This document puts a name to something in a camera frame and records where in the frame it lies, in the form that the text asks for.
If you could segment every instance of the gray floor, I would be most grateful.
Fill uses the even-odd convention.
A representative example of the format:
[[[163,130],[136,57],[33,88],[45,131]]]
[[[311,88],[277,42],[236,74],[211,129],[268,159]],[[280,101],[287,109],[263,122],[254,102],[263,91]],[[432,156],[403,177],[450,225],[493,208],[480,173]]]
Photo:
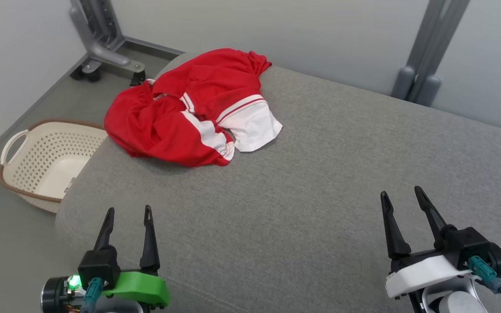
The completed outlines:
[[[147,77],[154,77],[169,60],[139,51],[121,53],[147,65]],[[127,73],[101,73],[97,83],[67,77],[33,109],[10,135],[0,142],[0,153],[8,137],[41,119],[61,117],[102,123],[115,96],[129,87]],[[53,276],[76,271],[58,245],[53,230],[54,215],[36,208],[0,185],[0,312],[40,311],[40,290]]]

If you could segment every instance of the white plastic basket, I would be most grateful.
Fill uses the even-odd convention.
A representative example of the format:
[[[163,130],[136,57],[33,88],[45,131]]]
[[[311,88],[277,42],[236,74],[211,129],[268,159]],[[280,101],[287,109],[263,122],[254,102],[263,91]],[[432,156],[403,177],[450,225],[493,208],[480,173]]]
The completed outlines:
[[[24,141],[10,159],[16,141]],[[44,120],[12,136],[1,153],[0,182],[34,206],[57,213],[59,203],[107,137],[94,123]]]

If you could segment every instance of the white wall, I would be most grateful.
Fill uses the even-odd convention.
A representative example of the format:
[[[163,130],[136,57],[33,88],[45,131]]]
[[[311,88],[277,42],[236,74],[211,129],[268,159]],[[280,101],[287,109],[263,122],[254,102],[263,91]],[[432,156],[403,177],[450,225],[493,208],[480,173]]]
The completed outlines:
[[[67,0],[0,0],[0,136],[86,50]]]
[[[433,107],[501,127],[501,0],[471,0],[437,76]]]
[[[275,65],[389,94],[428,0],[113,0],[125,36],[198,52],[254,50]]]

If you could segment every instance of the metal stand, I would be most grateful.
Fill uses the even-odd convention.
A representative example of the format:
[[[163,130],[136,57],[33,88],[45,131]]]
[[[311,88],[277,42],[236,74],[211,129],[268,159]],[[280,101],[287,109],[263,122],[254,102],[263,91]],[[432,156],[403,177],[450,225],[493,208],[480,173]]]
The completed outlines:
[[[82,72],[90,79],[97,77],[97,69],[107,63],[133,72],[131,86],[145,79],[145,65],[115,52],[125,41],[111,4],[106,0],[71,0],[70,16],[82,43],[90,56]]]
[[[436,70],[467,9],[469,0],[429,0],[405,67],[397,74],[391,96],[430,107],[442,81]]]

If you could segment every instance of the brown basket rim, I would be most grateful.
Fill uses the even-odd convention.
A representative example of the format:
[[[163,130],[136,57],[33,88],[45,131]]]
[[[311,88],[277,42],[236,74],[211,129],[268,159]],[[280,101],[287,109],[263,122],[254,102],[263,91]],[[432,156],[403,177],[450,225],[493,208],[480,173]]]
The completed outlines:
[[[32,130],[34,130],[34,128],[36,128],[36,127],[38,127],[40,125],[43,125],[45,123],[54,123],[54,122],[58,122],[58,123],[74,123],[74,124],[77,124],[77,125],[82,125],[82,126],[93,127],[93,128],[98,128],[98,129],[101,129],[101,130],[105,130],[102,125],[99,125],[97,123],[90,123],[90,122],[85,122],[85,121],[75,121],[75,120],[70,120],[70,119],[45,119],[45,120],[41,120],[38,123],[35,123],[34,125],[32,125],[30,128],[28,128],[28,130],[32,131]],[[40,194],[36,194],[36,193],[33,193],[33,192],[28,192],[26,190],[22,190],[20,188],[15,187],[15,186],[9,185],[5,181],[5,179],[3,178],[3,170],[4,170],[4,168],[5,168],[5,166],[3,166],[3,164],[0,164],[0,183],[5,188],[7,188],[8,190],[11,190],[12,192],[16,192],[18,194],[22,194],[24,196],[30,196],[30,198],[36,198],[36,199],[50,201],[50,202],[61,203],[61,200],[63,200],[63,199],[60,199],[60,198],[54,198],[53,196],[42,196]]]

